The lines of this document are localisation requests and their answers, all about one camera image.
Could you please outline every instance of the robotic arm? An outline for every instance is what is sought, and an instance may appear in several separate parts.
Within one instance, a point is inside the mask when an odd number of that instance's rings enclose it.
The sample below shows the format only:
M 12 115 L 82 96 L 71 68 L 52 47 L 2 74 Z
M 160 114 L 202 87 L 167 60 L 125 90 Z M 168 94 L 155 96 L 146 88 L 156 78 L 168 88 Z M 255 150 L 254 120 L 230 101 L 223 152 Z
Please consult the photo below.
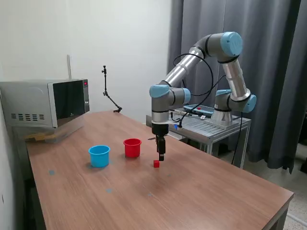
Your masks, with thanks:
M 166 76 L 166 80 L 150 87 L 152 98 L 152 132 L 156 135 L 159 160 L 164 160 L 165 138 L 168 133 L 169 109 L 180 108 L 190 101 L 191 94 L 186 88 L 175 88 L 201 58 L 216 57 L 222 64 L 230 90 L 216 92 L 214 113 L 215 122 L 224 122 L 225 117 L 232 119 L 231 111 L 251 112 L 256 104 L 256 96 L 246 88 L 238 56 L 242 51 L 242 38 L 236 32 L 211 34 L 199 40 Z

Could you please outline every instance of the blue cup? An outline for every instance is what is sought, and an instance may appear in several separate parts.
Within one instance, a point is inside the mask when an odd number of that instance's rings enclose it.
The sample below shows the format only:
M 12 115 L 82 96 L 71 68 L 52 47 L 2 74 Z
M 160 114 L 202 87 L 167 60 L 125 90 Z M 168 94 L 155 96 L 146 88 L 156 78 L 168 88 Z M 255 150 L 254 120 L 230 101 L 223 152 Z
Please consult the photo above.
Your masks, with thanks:
M 106 167 L 109 164 L 110 147 L 106 145 L 96 145 L 90 147 L 88 152 L 91 157 L 91 165 L 96 168 Z

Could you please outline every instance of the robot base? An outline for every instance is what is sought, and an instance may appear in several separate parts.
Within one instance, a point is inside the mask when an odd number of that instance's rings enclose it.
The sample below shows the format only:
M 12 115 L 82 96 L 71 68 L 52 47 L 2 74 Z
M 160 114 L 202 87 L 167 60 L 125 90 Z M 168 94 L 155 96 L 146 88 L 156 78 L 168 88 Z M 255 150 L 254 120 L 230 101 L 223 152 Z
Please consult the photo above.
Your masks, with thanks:
M 215 110 L 210 119 L 204 120 L 204 123 L 219 127 L 222 129 L 231 129 L 236 126 L 236 121 L 233 121 L 231 112 L 222 112 Z

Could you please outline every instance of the floor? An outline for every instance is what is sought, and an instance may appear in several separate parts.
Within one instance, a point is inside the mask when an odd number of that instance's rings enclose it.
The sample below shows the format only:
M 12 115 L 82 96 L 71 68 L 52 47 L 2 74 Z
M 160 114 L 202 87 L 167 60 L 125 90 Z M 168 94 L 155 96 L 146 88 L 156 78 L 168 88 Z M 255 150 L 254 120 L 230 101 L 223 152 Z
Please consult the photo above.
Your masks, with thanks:
M 233 154 L 230 152 L 221 156 L 221 159 L 231 161 L 232 156 Z M 286 171 L 281 168 L 277 170 L 269 169 L 266 167 L 265 161 L 251 163 L 246 158 L 244 163 L 245 170 L 294 192 L 295 196 L 290 203 L 288 213 L 305 222 L 307 222 L 307 174 L 299 169 L 306 157 L 307 146 L 298 144 L 295 167 L 292 174 L 289 173 L 289 170 Z M 307 228 L 287 217 L 284 230 L 307 230 Z

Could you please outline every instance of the red cube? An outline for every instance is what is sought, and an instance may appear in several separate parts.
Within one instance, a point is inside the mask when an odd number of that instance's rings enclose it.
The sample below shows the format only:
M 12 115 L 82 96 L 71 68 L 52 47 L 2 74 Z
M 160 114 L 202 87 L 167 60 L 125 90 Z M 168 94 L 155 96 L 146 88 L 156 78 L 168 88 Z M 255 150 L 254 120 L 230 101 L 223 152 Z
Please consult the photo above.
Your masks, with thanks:
M 159 168 L 159 166 L 160 166 L 160 161 L 159 161 L 159 160 L 154 160 L 153 162 L 154 162 L 154 163 L 153 163 L 153 165 L 154 165 L 153 167 L 154 167 L 154 168 Z

